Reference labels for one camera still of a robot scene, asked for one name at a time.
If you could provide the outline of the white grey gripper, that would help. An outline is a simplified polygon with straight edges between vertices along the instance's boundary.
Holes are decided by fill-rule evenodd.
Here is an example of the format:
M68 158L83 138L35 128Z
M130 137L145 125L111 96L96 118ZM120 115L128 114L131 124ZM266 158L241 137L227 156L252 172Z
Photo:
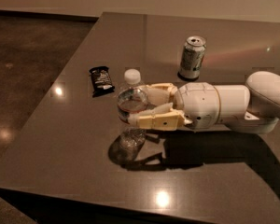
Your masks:
M146 90L149 102L156 107L131 114L128 123L134 127L176 131L186 126L198 131L217 122L220 100L216 88L208 83L187 83L180 88L173 83L156 83L146 85Z

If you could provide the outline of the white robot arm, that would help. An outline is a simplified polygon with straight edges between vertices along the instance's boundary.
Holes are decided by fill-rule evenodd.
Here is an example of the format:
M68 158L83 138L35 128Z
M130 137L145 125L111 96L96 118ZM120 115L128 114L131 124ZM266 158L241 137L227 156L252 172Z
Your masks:
M152 109L128 117L132 126L158 131L189 129L268 133L280 121L280 76L258 71L244 85L211 85L190 82L146 86Z

